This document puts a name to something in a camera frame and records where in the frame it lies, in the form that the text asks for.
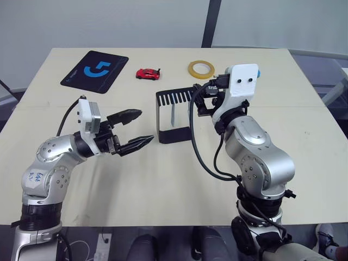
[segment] power outlet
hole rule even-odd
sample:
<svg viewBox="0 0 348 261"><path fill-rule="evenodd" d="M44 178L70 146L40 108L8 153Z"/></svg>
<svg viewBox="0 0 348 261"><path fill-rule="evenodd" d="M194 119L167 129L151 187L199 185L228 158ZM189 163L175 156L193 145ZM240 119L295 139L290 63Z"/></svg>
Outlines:
<svg viewBox="0 0 348 261"><path fill-rule="evenodd" d="M111 243L111 234L99 234L94 261L108 261Z"/></svg>

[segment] red toy car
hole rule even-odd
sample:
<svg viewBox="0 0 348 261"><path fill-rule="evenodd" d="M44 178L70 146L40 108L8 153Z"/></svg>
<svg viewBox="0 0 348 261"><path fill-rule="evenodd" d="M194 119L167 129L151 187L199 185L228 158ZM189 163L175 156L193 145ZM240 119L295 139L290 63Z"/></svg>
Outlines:
<svg viewBox="0 0 348 261"><path fill-rule="evenodd" d="M158 80L159 79L159 70L154 69L140 69L136 72L137 79L150 79L150 80Z"/></svg>

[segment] black eyes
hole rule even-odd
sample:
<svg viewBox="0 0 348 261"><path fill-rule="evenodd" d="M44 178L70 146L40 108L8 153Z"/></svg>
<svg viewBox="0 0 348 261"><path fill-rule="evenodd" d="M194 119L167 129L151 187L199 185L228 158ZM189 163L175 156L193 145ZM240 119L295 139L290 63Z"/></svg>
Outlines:
<svg viewBox="0 0 348 261"><path fill-rule="evenodd" d="M248 82L252 82L252 78L249 78ZM237 83L241 83L241 79L238 79Z"/></svg>

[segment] white table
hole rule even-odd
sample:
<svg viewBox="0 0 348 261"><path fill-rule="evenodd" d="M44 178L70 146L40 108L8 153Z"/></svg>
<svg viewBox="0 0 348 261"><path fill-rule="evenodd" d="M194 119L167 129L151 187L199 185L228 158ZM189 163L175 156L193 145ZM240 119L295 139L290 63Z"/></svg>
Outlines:
<svg viewBox="0 0 348 261"><path fill-rule="evenodd" d="M143 110L137 120L114 130L122 143L140 135L156 137L136 153L92 157L77 166L63 204L65 226L230 225L237 215L236 184L207 174L191 142L164 145L156 135L155 93L204 83L187 72L198 59L211 62L216 74L234 64L259 65L249 114L296 166L288 188L297 198L283 201L283 223L348 221L347 139L286 49L101 48L95 50L129 57L106 94L61 86L89 50L52 49L0 134L0 207L6 210L0 223L20 217L22 173L37 147L55 135L67 107L85 94L98 102L104 119L127 108ZM141 67L160 67L161 79L135 79ZM77 131L76 120L74 110L62 134ZM202 158L212 168L219 137L209 117L196 118L195 126ZM237 164L220 154L221 169L239 174Z"/></svg>

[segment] blue logo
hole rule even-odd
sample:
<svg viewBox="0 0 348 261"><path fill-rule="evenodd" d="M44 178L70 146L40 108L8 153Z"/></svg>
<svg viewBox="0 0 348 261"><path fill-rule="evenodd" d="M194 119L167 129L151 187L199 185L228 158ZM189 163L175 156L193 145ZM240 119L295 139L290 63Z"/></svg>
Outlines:
<svg viewBox="0 0 348 261"><path fill-rule="evenodd" d="M111 63L108 63L106 61L101 61L97 65L96 69L100 70L103 66L109 67L110 65L111 65ZM88 77L96 78L96 77L102 77L102 76L106 75L109 72L109 70L103 70L101 72L94 73L94 72L91 72L91 67L90 66L86 66L85 69L83 70L83 72Z"/></svg>

